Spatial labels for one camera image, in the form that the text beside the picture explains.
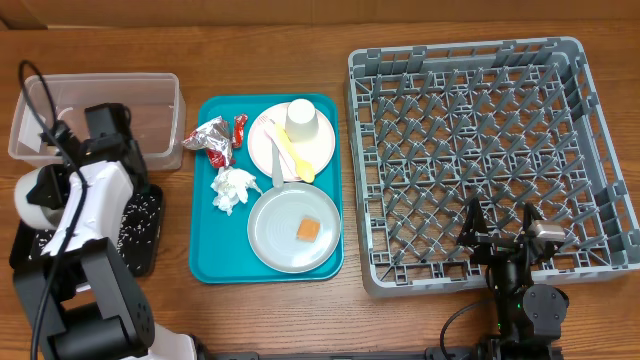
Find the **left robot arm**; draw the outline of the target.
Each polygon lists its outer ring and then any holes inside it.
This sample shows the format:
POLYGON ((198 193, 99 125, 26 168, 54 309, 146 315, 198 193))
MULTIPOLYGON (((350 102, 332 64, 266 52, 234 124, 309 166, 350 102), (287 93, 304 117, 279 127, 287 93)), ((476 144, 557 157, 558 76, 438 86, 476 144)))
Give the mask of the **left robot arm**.
POLYGON ((22 222, 54 235, 40 256, 14 267, 13 284, 47 359, 207 359, 199 340, 157 324, 116 249, 132 196, 148 174, 120 103, 85 111, 89 138, 62 121, 50 130, 64 160, 22 176, 14 202, 22 222))

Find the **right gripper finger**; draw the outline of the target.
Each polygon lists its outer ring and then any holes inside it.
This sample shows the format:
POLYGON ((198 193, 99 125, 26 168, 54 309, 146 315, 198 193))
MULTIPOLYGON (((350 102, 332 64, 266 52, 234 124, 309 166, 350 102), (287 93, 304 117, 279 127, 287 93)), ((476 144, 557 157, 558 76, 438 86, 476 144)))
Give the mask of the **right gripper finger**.
POLYGON ((461 246, 477 246, 487 243, 488 240, 489 230, 483 216, 480 201, 477 197, 474 197, 467 206, 467 217, 456 243, 461 246))
POLYGON ((538 212, 537 208, 531 203, 526 202, 524 204, 523 210, 523 219, 522 219, 522 234, 527 234, 532 232, 532 227, 536 224, 537 221, 540 221, 542 216, 538 212))

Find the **grey bowl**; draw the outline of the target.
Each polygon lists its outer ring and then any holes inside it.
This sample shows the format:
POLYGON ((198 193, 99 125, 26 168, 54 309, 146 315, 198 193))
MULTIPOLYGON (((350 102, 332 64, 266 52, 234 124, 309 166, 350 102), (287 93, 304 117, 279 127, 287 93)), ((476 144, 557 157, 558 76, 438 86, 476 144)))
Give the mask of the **grey bowl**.
POLYGON ((14 190, 14 203, 21 220, 28 226, 37 230, 55 230, 59 225, 64 207, 52 210, 30 204, 26 199, 27 193, 36 183, 36 173, 40 168, 23 175, 18 180, 14 190))

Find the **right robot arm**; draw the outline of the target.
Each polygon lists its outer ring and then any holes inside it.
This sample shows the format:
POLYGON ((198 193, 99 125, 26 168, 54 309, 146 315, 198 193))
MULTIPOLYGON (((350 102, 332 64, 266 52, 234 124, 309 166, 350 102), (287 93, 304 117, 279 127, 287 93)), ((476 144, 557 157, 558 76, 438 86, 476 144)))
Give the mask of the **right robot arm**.
POLYGON ((564 240, 564 229, 544 220, 531 203, 524 206, 519 234, 492 235, 480 201, 470 201, 457 243, 472 250, 471 262, 486 267, 485 282, 495 303, 499 333, 486 336, 467 351, 465 359, 562 357, 552 343, 561 337, 569 298, 554 286, 536 283, 532 267, 550 260, 564 240))

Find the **white rice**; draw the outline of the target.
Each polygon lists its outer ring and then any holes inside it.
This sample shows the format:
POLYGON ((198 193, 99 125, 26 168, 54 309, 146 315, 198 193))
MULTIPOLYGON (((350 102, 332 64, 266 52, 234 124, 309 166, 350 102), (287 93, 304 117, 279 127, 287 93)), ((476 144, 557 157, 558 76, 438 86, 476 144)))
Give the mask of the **white rice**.
POLYGON ((124 256, 134 245, 150 245, 154 238, 154 225, 160 217, 162 196, 134 193, 127 203, 121 219, 116 249, 124 256))

